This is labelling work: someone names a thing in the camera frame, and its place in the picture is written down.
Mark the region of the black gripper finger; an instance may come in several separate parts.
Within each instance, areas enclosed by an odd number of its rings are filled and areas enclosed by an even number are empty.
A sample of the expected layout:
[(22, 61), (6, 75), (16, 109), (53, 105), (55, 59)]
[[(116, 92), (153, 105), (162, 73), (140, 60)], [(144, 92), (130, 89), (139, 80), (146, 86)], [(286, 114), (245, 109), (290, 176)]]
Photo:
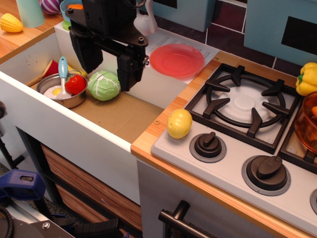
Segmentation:
[(86, 73), (91, 73), (103, 62), (102, 50), (94, 44), (92, 38), (81, 37), (70, 31), (70, 39), (81, 67)]
[(122, 92), (129, 91), (136, 83), (141, 81), (144, 67), (149, 64), (144, 46), (123, 47), (117, 57), (117, 75)]

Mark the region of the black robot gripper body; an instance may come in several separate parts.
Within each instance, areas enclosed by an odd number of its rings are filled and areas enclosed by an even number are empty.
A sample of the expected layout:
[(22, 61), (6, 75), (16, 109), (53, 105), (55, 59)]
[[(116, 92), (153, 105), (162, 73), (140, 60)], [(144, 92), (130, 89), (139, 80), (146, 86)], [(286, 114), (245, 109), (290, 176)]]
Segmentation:
[(144, 54), (147, 38), (134, 26), (134, 0), (83, 0), (83, 9), (68, 7), (70, 37), (76, 53), (96, 48), (111, 54)]

